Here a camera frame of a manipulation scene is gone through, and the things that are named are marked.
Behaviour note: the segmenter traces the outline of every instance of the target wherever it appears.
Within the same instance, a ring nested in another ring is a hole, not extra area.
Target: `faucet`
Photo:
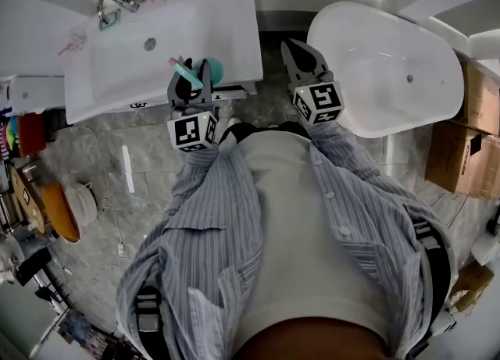
[[[139,10],[139,3],[142,2],[142,0],[113,0],[115,3],[118,4],[119,7],[124,8],[128,10],[129,12],[135,13]],[[97,15],[99,16],[99,19],[104,24],[109,24],[109,19],[104,14],[104,10],[102,10],[102,3],[104,0],[98,0],[97,3]]]

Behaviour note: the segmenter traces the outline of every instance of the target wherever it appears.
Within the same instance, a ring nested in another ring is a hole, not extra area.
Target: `drain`
[[[149,38],[146,40],[144,43],[144,49],[146,49],[148,52],[152,51],[156,46],[156,39],[155,38]]]

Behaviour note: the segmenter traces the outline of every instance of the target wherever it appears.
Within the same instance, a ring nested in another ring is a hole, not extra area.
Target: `blue striped shirt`
[[[390,354],[404,358],[426,333],[432,287],[412,220],[441,232],[436,215],[396,180],[380,174],[368,152],[337,123],[308,129],[309,154],[335,238],[386,294]],[[340,233],[346,226],[351,234]],[[238,322],[259,267],[259,199],[234,136],[187,156],[162,221],[139,247],[116,295],[116,316],[149,358],[138,335],[134,300],[144,285],[162,294],[163,335],[173,359],[230,358]]]

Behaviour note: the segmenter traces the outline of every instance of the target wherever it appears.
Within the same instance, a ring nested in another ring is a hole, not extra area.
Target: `bathroom sink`
[[[219,86],[262,79],[253,0],[166,0],[119,11],[120,20],[104,30],[95,16],[68,34],[78,43],[64,53],[68,123],[165,102],[171,57],[217,58]]]
[[[342,86],[345,110],[338,122],[360,137],[450,119],[460,109],[459,60],[444,39],[422,27],[338,2],[316,15],[307,42]]]

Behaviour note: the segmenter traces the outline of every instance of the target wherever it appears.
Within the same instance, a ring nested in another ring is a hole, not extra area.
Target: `white sink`
[[[339,2],[309,29],[342,87],[338,122],[360,137],[383,137],[452,118],[463,100],[463,75],[448,43],[408,21],[368,6]]]
[[[75,34],[86,40],[64,54],[68,123],[150,99],[164,102],[174,72],[168,60],[179,55],[220,60],[220,86],[263,77],[253,0],[144,2],[136,13],[121,9],[120,21],[103,31],[93,17],[70,31],[69,41]]]

